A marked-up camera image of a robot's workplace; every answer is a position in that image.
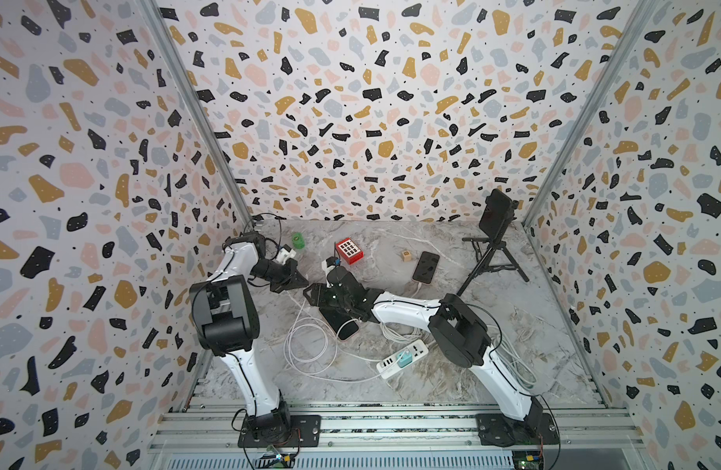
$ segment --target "smartphone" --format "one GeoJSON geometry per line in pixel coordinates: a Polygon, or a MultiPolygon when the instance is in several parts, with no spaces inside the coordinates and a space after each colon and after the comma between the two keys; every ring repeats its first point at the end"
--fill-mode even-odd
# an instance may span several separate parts
{"type": "Polygon", "coordinates": [[[347,325],[342,326],[350,319],[350,317],[345,313],[338,311],[335,308],[319,308],[318,311],[321,312],[323,318],[327,321],[329,326],[332,327],[334,333],[337,334],[339,341],[343,342],[358,332],[359,328],[357,322],[350,322],[347,325]]]}
{"type": "Polygon", "coordinates": [[[421,253],[421,258],[417,261],[417,266],[415,266],[415,272],[412,274],[412,280],[416,280],[424,284],[430,284],[433,279],[433,273],[436,272],[438,264],[439,255],[423,251],[421,253]]]}

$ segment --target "marble surface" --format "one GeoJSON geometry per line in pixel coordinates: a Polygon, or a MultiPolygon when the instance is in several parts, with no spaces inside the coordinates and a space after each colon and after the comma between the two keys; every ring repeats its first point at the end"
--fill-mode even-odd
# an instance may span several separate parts
{"type": "MultiPolygon", "coordinates": [[[[332,255],[333,244],[351,237],[365,257],[347,268],[365,287],[379,287],[392,293],[415,298],[441,298],[455,293],[475,266],[475,255],[465,236],[482,236],[473,222],[342,222],[282,221],[283,242],[300,231],[305,249],[298,250],[299,270],[310,281],[324,280],[320,262],[332,255]],[[413,261],[403,262],[401,253],[408,249],[413,261]],[[431,284],[412,280],[417,259],[423,251],[441,255],[431,284]]],[[[265,221],[260,228],[266,236],[277,238],[275,221],[265,221]]],[[[530,278],[525,283],[515,271],[486,273],[476,277],[463,295],[465,302],[486,308],[502,326],[522,358],[537,372],[538,383],[531,392],[544,392],[552,404],[595,405],[600,397],[593,391],[578,358],[561,313],[540,270],[538,259],[518,226],[511,226],[505,239],[512,254],[530,278]]],[[[494,263],[506,262],[499,252],[494,263]]],[[[469,371],[446,360],[437,347],[421,361],[388,380],[375,378],[364,383],[336,383],[306,377],[292,370],[284,358],[283,344],[287,331],[304,306],[302,290],[274,294],[268,288],[251,287],[253,301],[261,320],[261,337],[257,348],[263,363],[275,377],[286,400],[290,401],[407,401],[407,402],[477,402],[495,403],[486,388],[469,371]]],[[[493,321],[475,310],[487,323],[493,321]]],[[[305,303],[302,315],[320,317],[316,307],[305,303]]],[[[408,333],[403,326],[397,328],[408,333]]],[[[427,335],[426,343],[432,341],[427,335]]],[[[294,350],[301,357],[314,356],[324,344],[323,335],[313,329],[295,334],[294,350]]],[[[361,324],[358,333],[340,347],[358,356],[382,360],[402,345],[390,342],[377,324],[361,324]]],[[[316,362],[299,364],[305,371],[323,369],[334,356],[334,343],[316,362]]],[[[375,362],[366,362],[341,351],[321,376],[362,379],[376,375],[375,362]]],[[[195,390],[196,395],[212,399],[240,399],[235,380],[224,364],[214,358],[207,374],[195,390]]]]}

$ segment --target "metal profile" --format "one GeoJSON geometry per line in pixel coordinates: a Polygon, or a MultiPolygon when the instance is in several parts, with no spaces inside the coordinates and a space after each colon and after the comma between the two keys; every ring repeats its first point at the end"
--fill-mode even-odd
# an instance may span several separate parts
{"type": "Polygon", "coordinates": [[[548,169],[543,184],[538,188],[538,193],[527,209],[525,218],[522,220],[524,227],[530,227],[535,223],[535,218],[542,210],[543,202],[551,194],[553,184],[556,183],[557,179],[561,176],[562,170],[574,153],[585,129],[591,124],[596,112],[600,109],[601,103],[611,89],[611,85],[614,83],[621,66],[627,61],[627,57],[632,49],[634,49],[637,39],[639,39],[642,34],[647,21],[653,15],[653,11],[657,5],[657,0],[639,0],[639,3],[629,16],[627,25],[624,28],[621,39],[616,43],[608,65],[606,65],[601,72],[598,83],[596,83],[596,86],[591,90],[585,106],[582,107],[580,114],[577,116],[574,127],[572,127],[569,135],[564,140],[564,144],[561,146],[556,160],[553,161],[553,164],[548,169]]]}
{"type": "Polygon", "coordinates": [[[201,108],[196,90],[188,80],[185,65],[177,53],[177,48],[172,43],[172,36],[165,26],[162,14],[159,12],[159,5],[157,5],[156,0],[136,0],[136,3],[139,5],[141,15],[149,27],[154,41],[157,43],[159,55],[164,59],[165,63],[167,63],[172,80],[175,81],[177,90],[180,92],[183,102],[190,112],[193,123],[201,133],[206,150],[214,159],[215,166],[220,174],[220,179],[227,189],[229,197],[233,200],[236,211],[241,217],[240,222],[243,224],[243,227],[245,227],[251,219],[248,206],[243,199],[238,183],[235,183],[235,178],[229,169],[227,161],[224,159],[224,154],[215,137],[214,130],[212,130],[209,120],[201,108]]]}

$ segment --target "white power strip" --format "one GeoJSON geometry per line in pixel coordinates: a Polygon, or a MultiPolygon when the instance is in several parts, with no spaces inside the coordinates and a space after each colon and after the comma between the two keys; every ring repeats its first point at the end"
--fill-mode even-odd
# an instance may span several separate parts
{"type": "Polygon", "coordinates": [[[403,369],[407,369],[411,365],[415,363],[415,361],[418,361],[419,359],[423,358],[426,354],[428,354],[428,347],[425,343],[423,343],[422,339],[418,339],[407,346],[403,347],[401,350],[394,352],[391,356],[387,357],[385,360],[379,362],[376,364],[376,370],[378,370],[379,374],[381,374],[381,378],[389,378],[396,374],[399,371],[402,371],[403,369]],[[410,355],[412,356],[412,362],[405,365],[404,367],[399,367],[399,363],[397,362],[397,357],[402,354],[405,351],[409,351],[410,355]]]}

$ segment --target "terrazzo wallpaper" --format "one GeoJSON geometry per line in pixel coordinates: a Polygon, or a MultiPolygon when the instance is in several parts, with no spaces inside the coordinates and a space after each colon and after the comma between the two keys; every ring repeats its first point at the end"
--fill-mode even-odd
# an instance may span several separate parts
{"type": "Polygon", "coordinates": [[[253,212],[528,208],[636,0],[159,0],[253,212]]]}
{"type": "Polygon", "coordinates": [[[0,2],[0,469],[143,468],[233,215],[130,2],[0,2]]]}
{"type": "Polygon", "coordinates": [[[661,2],[529,232],[659,468],[721,470],[721,0],[661,2]]]}

